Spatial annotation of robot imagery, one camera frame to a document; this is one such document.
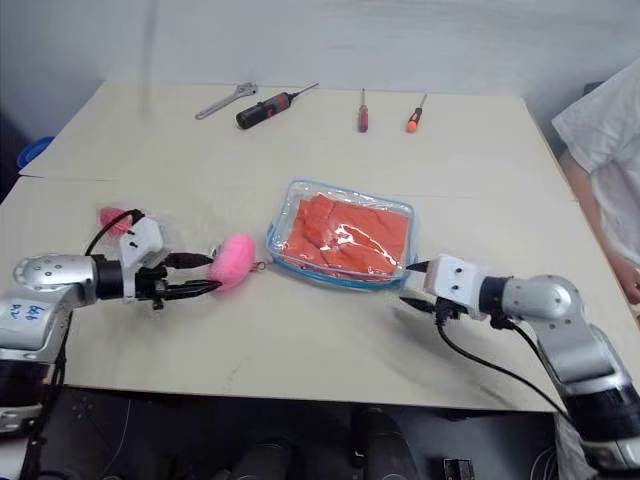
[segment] white tabletop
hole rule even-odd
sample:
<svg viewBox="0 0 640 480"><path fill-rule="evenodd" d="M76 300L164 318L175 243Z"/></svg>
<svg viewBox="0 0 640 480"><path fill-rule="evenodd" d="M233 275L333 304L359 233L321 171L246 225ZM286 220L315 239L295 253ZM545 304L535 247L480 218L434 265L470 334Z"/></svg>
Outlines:
<svg viewBox="0 0 640 480"><path fill-rule="evenodd" d="M263 255L266 229L288 180L283 173L268 187L206 189L194 188L191 178L155 184L22 178L0 206L0 290L10 287L10 271L24 256L81 253L97 231L97 209L105 205L156 215L175 233L178 249L206 252L226 235L245 231ZM574 202L543 196L402 200L416 209L417 250L424 258L447 252L491 265L496 275L571 279L589 319L640 378L640 334ZM97 251L113 255L109 245ZM471 320L448 328L460 345L555 396L519 337ZM79 309L68 358L67 382L88 387L549 409L526 387L449 350L433 322L405 307L397 292L323 288L275 268L224 294L167 302L161 312L118 300Z"/></svg>
<svg viewBox="0 0 640 480"><path fill-rule="evenodd" d="M430 95L414 134L405 127L421 93L368 92L366 134L356 129L360 92L322 88L246 131L235 115L283 88L261 88L205 120L194 119L233 89L104 84L22 173L184 178L199 188L271 187L309 178L384 195L572 199L521 98Z"/></svg>

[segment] pink pom-pom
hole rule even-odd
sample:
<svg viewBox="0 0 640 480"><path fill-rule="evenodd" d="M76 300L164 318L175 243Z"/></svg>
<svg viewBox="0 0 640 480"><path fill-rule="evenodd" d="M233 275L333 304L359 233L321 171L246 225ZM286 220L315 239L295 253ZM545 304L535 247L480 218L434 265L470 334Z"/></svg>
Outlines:
<svg viewBox="0 0 640 480"><path fill-rule="evenodd" d="M249 235L238 233L228 237L207 269L208 280L222 283L215 291L229 290L242 282L253 267L255 254L256 245Z"/></svg>
<svg viewBox="0 0 640 480"><path fill-rule="evenodd" d="M124 210L119 208L105 207L100 209L100 225L103 227L109 222L113 221L118 215L124 213ZM123 218L113 227L111 227L107 233L112 237L121 237L127 230L131 228L131 217Z"/></svg>

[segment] adjustable wrench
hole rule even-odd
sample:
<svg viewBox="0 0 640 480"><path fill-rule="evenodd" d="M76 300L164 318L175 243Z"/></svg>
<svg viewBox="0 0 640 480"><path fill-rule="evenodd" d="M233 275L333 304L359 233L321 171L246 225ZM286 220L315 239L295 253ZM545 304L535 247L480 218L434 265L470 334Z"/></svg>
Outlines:
<svg viewBox="0 0 640 480"><path fill-rule="evenodd" d="M203 118L207 118L212 113L217 112L223 107L226 107L231 102L237 100L241 97L248 97L249 95L254 95L258 93L258 85L252 82L242 83L236 87L236 91L228 97L223 98L222 100L218 100L213 105L208 106L204 110L196 113L196 120L202 120Z"/></svg>

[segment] orange cloth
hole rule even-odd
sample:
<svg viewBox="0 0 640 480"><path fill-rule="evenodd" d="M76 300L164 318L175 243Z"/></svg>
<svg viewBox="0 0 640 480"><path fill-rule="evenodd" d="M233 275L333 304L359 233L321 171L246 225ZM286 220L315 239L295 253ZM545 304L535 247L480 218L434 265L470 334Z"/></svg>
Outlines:
<svg viewBox="0 0 640 480"><path fill-rule="evenodd" d="M391 274L402 260L408 227L400 213L316 195L300 200L282 253L320 267Z"/></svg>

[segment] white shirt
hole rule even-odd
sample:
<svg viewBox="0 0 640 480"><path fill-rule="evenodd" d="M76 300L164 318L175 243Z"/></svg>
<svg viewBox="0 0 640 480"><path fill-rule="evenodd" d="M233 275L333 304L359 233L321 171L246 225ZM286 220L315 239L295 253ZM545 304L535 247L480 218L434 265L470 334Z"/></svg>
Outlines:
<svg viewBox="0 0 640 480"><path fill-rule="evenodd" d="M640 268L640 59L552 123L591 176L611 246Z"/></svg>

